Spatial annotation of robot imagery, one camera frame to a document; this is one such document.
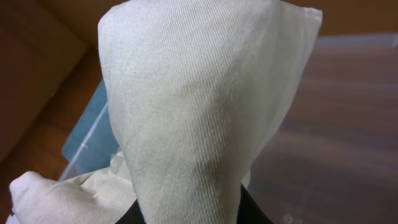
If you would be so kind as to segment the cream cloth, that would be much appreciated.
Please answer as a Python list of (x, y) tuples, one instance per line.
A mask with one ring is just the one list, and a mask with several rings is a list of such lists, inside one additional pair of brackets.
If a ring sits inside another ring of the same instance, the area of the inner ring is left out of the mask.
[(236, 223), (241, 184), (283, 122), (323, 14), (285, 1), (127, 1), (98, 23), (115, 166), (9, 186), (20, 223)]

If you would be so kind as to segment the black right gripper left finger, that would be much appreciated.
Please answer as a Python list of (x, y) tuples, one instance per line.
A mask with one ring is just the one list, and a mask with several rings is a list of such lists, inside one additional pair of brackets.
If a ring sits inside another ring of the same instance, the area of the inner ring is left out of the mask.
[(146, 224), (139, 202), (136, 200), (116, 224)]

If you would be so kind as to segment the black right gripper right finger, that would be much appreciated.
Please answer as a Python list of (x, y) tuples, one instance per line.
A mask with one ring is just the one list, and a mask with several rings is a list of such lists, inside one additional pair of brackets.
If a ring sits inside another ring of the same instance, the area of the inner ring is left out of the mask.
[(236, 224), (273, 224), (241, 184), (241, 199)]

